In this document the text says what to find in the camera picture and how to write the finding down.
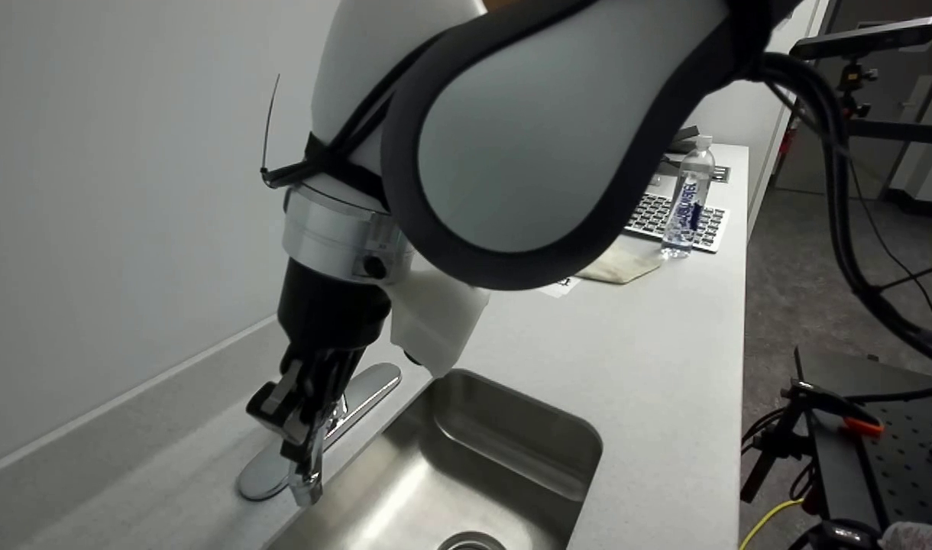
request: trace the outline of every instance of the sink basin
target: sink basin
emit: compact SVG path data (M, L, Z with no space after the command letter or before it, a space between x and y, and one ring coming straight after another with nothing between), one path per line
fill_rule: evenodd
M422 392L274 550L561 550L599 434L469 368Z

